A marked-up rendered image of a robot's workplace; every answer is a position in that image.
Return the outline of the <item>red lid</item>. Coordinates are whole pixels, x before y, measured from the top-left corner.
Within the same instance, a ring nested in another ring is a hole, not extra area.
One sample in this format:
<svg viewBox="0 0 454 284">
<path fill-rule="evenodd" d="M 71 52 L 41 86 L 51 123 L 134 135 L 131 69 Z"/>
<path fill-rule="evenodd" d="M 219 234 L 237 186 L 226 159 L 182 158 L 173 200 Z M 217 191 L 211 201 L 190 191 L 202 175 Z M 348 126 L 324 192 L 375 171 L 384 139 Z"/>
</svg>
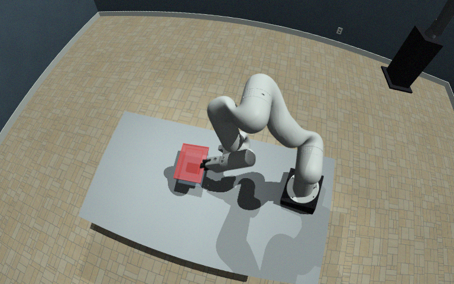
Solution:
<svg viewBox="0 0 454 284">
<path fill-rule="evenodd" d="M 201 184 L 204 168 L 200 169 L 200 164 L 208 151 L 209 147 L 183 143 L 174 179 Z"/>
</svg>

